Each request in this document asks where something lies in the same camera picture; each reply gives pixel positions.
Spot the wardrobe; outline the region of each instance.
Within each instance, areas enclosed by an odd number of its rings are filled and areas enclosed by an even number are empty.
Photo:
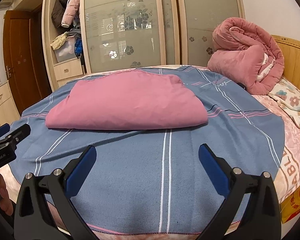
[[[206,66],[212,32],[243,17],[242,0],[80,0],[85,67],[58,62],[50,46],[60,35],[51,20],[56,0],[43,0],[42,40],[52,90],[85,74],[156,65]]]

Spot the wooden headboard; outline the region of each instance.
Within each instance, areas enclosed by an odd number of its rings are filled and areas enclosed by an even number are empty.
[[[300,41],[272,35],[284,56],[283,76],[300,89]]]

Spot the pink blanket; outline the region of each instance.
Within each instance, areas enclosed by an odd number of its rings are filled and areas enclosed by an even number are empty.
[[[78,81],[49,111],[46,126],[149,130],[197,126],[207,121],[202,102],[178,76],[127,70]]]
[[[217,50],[208,68],[246,86],[252,95],[267,95],[284,69],[283,54],[274,38],[244,19],[224,20],[213,32]]]

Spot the white wall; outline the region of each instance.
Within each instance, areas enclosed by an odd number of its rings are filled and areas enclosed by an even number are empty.
[[[3,59],[3,24],[4,24],[4,14],[8,8],[0,10],[0,82],[5,82],[7,80],[4,59]]]
[[[273,35],[300,41],[300,7],[295,0],[243,0],[246,19]]]

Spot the human hand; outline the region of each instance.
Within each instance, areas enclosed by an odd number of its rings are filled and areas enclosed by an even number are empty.
[[[2,199],[0,200],[0,208],[8,215],[11,216],[13,213],[12,202],[9,198],[9,193],[7,190],[4,178],[0,174],[0,195]]]

